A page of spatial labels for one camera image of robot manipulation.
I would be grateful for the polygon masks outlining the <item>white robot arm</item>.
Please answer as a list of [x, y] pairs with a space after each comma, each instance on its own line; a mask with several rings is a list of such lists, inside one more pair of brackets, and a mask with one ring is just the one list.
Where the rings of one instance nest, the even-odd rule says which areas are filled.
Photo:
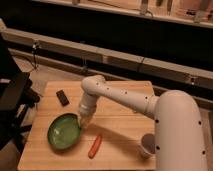
[[154, 120], [156, 171], [208, 171], [201, 114], [186, 92], [138, 93], [111, 87], [102, 75], [84, 78], [81, 88], [83, 125], [96, 112], [98, 99], [108, 98]]

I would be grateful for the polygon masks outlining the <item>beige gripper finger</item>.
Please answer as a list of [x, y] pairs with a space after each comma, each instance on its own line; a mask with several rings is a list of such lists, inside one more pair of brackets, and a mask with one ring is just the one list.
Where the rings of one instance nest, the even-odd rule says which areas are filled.
[[82, 116], [80, 118], [80, 127], [82, 129], [86, 129], [88, 127], [89, 124], [89, 117], [88, 116]]

